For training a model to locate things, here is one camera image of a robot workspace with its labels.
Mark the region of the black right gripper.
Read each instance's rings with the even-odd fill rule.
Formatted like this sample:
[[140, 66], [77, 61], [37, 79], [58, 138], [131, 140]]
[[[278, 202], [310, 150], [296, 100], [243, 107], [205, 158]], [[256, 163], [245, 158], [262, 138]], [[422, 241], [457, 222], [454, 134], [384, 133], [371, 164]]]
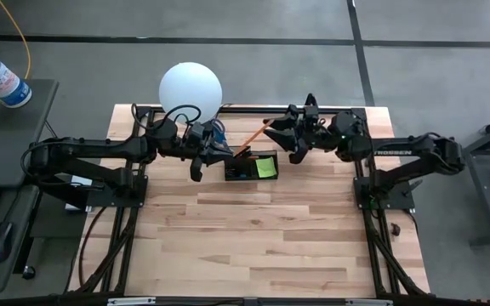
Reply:
[[283, 116], [264, 119], [264, 124], [291, 129], [266, 129], [263, 134], [283, 150], [292, 151], [289, 155], [291, 164], [300, 164], [309, 150], [329, 152], [337, 149], [339, 136], [324, 126], [325, 121], [319, 117], [317, 105], [305, 105], [301, 109], [296, 105], [290, 105]]

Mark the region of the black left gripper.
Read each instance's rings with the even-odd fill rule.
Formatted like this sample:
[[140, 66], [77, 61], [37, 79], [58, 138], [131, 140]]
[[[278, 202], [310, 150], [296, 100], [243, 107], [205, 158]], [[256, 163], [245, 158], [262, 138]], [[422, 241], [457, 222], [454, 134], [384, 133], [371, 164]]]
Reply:
[[232, 149], [226, 143], [213, 142], [210, 149], [214, 154], [207, 156], [209, 141], [213, 136], [210, 122], [194, 122], [185, 129], [182, 137], [178, 135], [176, 123], [170, 119], [154, 122], [154, 143], [161, 156], [172, 156], [180, 160], [191, 160], [190, 176], [195, 182], [202, 180], [202, 164], [207, 167], [232, 159]]

